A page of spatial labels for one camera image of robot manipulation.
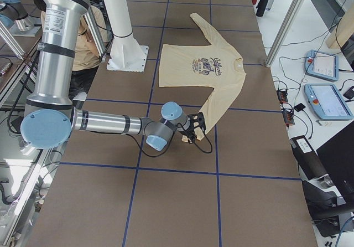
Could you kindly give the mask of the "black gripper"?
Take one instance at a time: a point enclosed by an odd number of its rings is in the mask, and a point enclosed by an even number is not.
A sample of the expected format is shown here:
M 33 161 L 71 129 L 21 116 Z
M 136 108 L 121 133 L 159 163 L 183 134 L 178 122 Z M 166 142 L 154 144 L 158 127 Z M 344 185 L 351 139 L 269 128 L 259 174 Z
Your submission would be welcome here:
M 188 142 L 195 142 L 197 140 L 197 129 L 200 129 L 202 135 L 205 136 L 206 125 L 204 114 L 202 112 L 198 112 L 197 114 L 189 114 L 187 117 L 190 125 L 184 130 L 184 135 L 187 137 Z

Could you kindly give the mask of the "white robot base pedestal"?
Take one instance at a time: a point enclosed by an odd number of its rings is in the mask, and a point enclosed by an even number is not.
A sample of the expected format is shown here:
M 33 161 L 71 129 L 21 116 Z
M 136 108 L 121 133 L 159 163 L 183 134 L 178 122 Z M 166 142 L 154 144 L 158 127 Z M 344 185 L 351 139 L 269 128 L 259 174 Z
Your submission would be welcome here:
M 134 38 L 127 0 L 103 0 L 111 25 L 113 42 L 107 69 L 143 72 L 149 47 Z

